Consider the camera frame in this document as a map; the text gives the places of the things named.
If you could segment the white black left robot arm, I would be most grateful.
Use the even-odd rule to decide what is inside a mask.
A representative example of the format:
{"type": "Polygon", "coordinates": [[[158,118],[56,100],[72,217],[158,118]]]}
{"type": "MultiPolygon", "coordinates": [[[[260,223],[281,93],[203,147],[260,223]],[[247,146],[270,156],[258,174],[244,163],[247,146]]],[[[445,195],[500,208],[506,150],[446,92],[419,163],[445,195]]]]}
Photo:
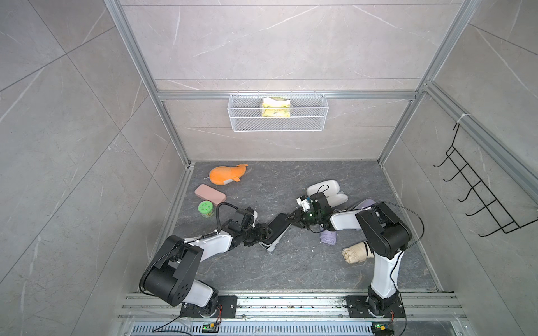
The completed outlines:
{"type": "Polygon", "coordinates": [[[251,208],[236,209],[225,223],[216,215],[217,229],[197,238],[169,236],[144,270],[139,290],[173,307],[193,305],[213,313],[219,292],[196,279],[200,263],[240,245],[253,246],[273,234],[269,225],[256,220],[251,208]]]}

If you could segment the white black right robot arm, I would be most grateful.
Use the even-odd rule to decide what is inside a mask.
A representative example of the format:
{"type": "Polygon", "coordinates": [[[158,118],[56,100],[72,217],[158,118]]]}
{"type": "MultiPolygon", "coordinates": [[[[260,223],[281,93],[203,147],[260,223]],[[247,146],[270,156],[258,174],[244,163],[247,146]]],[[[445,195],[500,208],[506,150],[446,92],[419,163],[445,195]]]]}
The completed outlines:
{"type": "Polygon", "coordinates": [[[302,229],[320,227],[322,232],[360,230],[365,247],[374,257],[374,278],[369,297],[377,301],[395,299],[398,292],[399,259],[408,249],[413,235],[402,220],[383,202],[365,200],[351,210],[336,210],[348,201],[343,193],[327,196],[324,192],[297,199],[298,209],[287,220],[302,229]]]}

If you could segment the purple folded umbrella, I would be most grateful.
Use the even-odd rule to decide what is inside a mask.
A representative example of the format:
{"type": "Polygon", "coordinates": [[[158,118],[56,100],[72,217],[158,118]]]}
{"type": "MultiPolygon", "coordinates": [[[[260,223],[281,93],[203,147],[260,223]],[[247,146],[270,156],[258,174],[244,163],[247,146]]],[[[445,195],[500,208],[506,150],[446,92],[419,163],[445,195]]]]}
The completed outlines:
{"type": "Polygon", "coordinates": [[[337,242],[337,232],[325,230],[319,234],[320,242],[329,246],[334,246],[337,242]]]}

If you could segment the white zippered umbrella sleeve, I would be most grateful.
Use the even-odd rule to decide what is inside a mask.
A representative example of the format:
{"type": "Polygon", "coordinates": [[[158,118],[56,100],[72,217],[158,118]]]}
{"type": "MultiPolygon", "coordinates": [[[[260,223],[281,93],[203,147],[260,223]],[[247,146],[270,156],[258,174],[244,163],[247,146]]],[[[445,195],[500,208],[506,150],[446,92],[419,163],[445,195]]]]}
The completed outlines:
{"type": "Polygon", "coordinates": [[[349,197],[340,190],[339,183],[333,179],[316,183],[306,189],[306,195],[308,197],[315,193],[323,193],[330,207],[340,206],[349,200],[349,197]]]}

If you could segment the purple zippered umbrella sleeve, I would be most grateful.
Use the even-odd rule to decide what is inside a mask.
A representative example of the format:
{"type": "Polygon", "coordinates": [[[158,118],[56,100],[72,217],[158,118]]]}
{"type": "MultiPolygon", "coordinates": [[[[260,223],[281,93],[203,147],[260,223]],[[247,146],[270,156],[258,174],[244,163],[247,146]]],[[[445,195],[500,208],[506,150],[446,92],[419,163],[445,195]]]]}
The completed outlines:
{"type": "Polygon", "coordinates": [[[361,210],[361,209],[367,209],[375,204],[375,201],[372,199],[366,199],[362,202],[360,202],[358,205],[356,205],[353,209],[354,210],[361,210]]]}

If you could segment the green lidded air freshener can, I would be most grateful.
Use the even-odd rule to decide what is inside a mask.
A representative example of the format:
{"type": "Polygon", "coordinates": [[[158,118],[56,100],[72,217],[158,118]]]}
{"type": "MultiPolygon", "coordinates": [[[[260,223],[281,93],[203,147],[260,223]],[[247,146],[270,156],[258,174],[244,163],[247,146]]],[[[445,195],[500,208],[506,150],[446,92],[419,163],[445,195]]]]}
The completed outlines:
{"type": "Polygon", "coordinates": [[[202,201],[198,205],[198,212],[204,218],[210,218],[214,215],[214,204],[208,200],[202,201]]]}

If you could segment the pink hard case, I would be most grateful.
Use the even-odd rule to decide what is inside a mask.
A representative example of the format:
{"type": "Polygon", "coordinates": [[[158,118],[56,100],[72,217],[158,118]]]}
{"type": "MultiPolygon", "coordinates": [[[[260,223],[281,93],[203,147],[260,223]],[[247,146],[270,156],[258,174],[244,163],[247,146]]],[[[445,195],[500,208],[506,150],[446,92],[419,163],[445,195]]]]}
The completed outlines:
{"type": "Polygon", "coordinates": [[[227,197],[224,193],[206,185],[200,184],[194,191],[195,195],[204,201],[209,201],[214,205],[218,205],[226,201],[227,197]]]}

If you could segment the orange plush whale toy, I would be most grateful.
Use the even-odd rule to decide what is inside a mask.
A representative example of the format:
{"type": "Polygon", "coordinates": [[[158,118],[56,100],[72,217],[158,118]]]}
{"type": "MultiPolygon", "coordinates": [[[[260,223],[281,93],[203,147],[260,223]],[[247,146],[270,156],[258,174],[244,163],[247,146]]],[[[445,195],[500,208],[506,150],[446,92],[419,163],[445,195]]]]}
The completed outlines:
{"type": "Polygon", "coordinates": [[[246,173],[248,164],[239,164],[235,167],[220,166],[211,170],[210,181],[217,186],[225,186],[231,182],[240,182],[246,173]]]}

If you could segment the yellow packet in basket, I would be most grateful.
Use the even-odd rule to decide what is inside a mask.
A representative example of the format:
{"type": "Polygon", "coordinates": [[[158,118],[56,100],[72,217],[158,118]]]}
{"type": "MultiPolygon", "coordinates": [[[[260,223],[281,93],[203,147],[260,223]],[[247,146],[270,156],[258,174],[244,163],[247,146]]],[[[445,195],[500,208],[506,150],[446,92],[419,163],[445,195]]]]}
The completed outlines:
{"type": "Polygon", "coordinates": [[[281,97],[263,98],[261,116],[265,118],[289,118],[291,116],[291,100],[281,97]]]}

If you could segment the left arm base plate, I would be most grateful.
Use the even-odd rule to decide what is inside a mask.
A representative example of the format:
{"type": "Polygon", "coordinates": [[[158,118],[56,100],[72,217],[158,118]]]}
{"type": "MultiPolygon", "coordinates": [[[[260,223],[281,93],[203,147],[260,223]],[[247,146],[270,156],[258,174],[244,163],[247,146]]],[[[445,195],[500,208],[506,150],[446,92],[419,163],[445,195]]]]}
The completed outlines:
{"type": "Polygon", "coordinates": [[[184,303],[181,308],[181,317],[191,318],[217,318],[234,319],[238,308],[238,296],[236,295],[218,295],[208,302],[204,307],[194,304],[184,303]]]}

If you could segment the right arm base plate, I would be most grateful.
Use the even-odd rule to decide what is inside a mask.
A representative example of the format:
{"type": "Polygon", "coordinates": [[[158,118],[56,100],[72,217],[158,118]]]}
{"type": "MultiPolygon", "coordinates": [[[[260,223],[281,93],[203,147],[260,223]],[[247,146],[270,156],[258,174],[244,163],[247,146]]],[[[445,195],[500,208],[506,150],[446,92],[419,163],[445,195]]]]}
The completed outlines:
{"type": "Polygon", "coordinates": [[[399,295],[378,298],[373,295],[348,295],[343,299],[350,318],[405,318],[406,312],[399,295]]]}

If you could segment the aluminium mounting rail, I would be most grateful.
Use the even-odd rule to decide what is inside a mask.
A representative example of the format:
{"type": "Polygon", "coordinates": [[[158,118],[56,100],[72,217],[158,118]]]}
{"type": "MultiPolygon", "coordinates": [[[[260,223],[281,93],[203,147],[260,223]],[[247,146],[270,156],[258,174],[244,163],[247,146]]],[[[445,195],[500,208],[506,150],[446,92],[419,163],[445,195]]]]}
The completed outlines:
{"type": "Polygon", "coordinates": [[[171,307],[128,294],[114,312],[115,335],[473,335],[453,293],[405,291],[383,317],[364,291],[225,292],[217,311],[171,307]]]}

